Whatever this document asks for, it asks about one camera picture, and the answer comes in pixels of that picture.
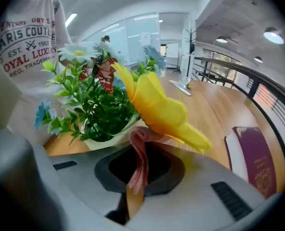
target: maroon passport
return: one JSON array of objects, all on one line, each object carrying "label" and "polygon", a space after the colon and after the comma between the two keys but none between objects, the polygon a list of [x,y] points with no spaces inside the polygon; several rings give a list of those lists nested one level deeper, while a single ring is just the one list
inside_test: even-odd
[{"label": "maroon passport", "polygon": [[276,193],[272,156],[260,128],[234,127],[246,163],[248,181],[265,198]]}]

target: glass wall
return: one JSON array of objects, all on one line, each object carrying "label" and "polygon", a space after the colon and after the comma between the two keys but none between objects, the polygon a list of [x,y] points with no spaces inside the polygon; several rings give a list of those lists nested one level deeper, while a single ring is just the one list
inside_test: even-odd
[{"label": "glass wall", "polygon": [[122,56],[125,64],[144,61],[143,45],[152,45],[160,51],[158,14],[150,13],[127,18],[90,35],[84,42],[100,42],[108,35],[109,46],[116,54]]}]

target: artificial flower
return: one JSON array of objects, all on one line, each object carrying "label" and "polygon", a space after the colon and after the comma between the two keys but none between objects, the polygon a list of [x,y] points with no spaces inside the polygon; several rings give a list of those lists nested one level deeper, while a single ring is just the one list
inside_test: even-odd
[{"label": "artificial flower", "polygon": [[50,102],[42,102],[36,110],[35,129],[38,130],[42,126],[43,120],[46,118],[46,110],[51,108]]},{"label": "artificial flower", "polygon": [[[35,120],[35,129],[38,130],[41,126],[43,121],[47,118],[46,117],[46,111],[49,112],[51,120],[54,120],[56,118],[56,111],[51,108],[50,102],[42,102],[38,106],[38,110],[36,110],[36,120]],[[60,129],[54,129],[50,132],[50,134],[59,134]]]},{"label": "artificial flower", "polygon": [[140,76],[136,83],[126,67],[118,63],[112,67],[120,74],[130,102],[153,132],[185,142],[200,152],[211,148],[207,137],[188,123],[185,105],[166,97],[155,73]]},{"label": "artificial flower", "polygon": [[101,53],[90,49],[92,47],[83,44],[65,44],[65,47],[59,49],[58,55],[60,61],[76,59],[80,64],[87,61],[88,65],[93,67],[94,62],[91,58],[97,58]]},{"label": "artificial flower", "polygon": [[114,87],[119,87],[120,90],[125,90],[125,86],[124,86],[124,84],[123,84],[121,79],[114,78],[113,86]]},{"label": "artificial flower", "polygon": [[119,64],[124,64],[124,57],[120,54],[115,54],[113,49],[104,42],[101,42],[99,44],[93,44],[93,49],[98,52],[101,52],[103,49],[106,53],[110,54],[110,57],[115,58]]},{"label": "artificial flower", "polygon": [[153,58],[156,61],[155,72],[160,76],[160,70],[164,70],[166,68],[165,57],[163,57],[161,53],[151,45],[144,46],[143,51],[149,59]]}]

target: flower bouquet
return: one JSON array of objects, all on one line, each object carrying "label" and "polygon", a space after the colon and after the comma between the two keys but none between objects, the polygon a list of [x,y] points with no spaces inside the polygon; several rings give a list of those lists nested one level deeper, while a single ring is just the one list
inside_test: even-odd
[{"label": "flower bouquet", "polygon": [[[144,48],[145,64],[131,72],[133,81],[151,72],[165,68],[163,58],[151,46]],[[42,71],[55,77],[47,85],[60,85],[56,98],[66,97],[68,114],[57,117],[50,103],[42,102],[36,112],[35,128],[48,124],[48,132],[59,136],[71,133],[91,150],[128,141],[128,130],[140,119],[128,99],[125,86],[112,64],[121,62],[106,44],[68,44],[59,50],[60,60],[70,61],[57,73],[57,64],[45,62]]]},{"label": "flower bouquet", "polygon": [[[58,74],[56,65],[45,62],[43,71],[55,74],[48,85],[62,86],[55,96],[66,96],[65,105],[72,110],[67,110],[69,116],[58,118],[48,104],[42,103],[36,113],[36,125],[49,124],[49,132],[59,136],[70,132],[73,139],[79,137],[87,145],[88,141],[104,142],[101,148],[119,143],[118,136],[142,119],[147,128],[132,128],[131,133],[125,135],[136,152],[135,158],[128,159],[132,162],[137,160],[136,170],[128,181],[128,185],[134,188],[134,194],[148,184],[146,142],[173,138],[199,152],[211,148],[209,140],[188,123],[184,104],[166,97],[156,75],[165,63],[160,54],[151,47],[144,50],[151,56],[146,57],[145,64],[139,63],[138,69],[132,71],[121,66],[111,49],[103,44],[95,45],[93,51],[74,45],[60,49],[60,59],[70,60],[71,64]],[[181,174],[176,179],[181,180],[182,177]],[[108,178],[100,175],[98,179],[104,186],[103,182]]]}]

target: sleeve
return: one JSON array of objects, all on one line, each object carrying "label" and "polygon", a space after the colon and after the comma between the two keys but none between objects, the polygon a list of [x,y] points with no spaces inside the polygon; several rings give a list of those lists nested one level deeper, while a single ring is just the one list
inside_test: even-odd
[{"label": "sleeve", "polygon": [[62,48],[65,44],[71,43],[70,35],[65,27],[65,12],[60,1],[55,12],[56,43],[57,49]]}]

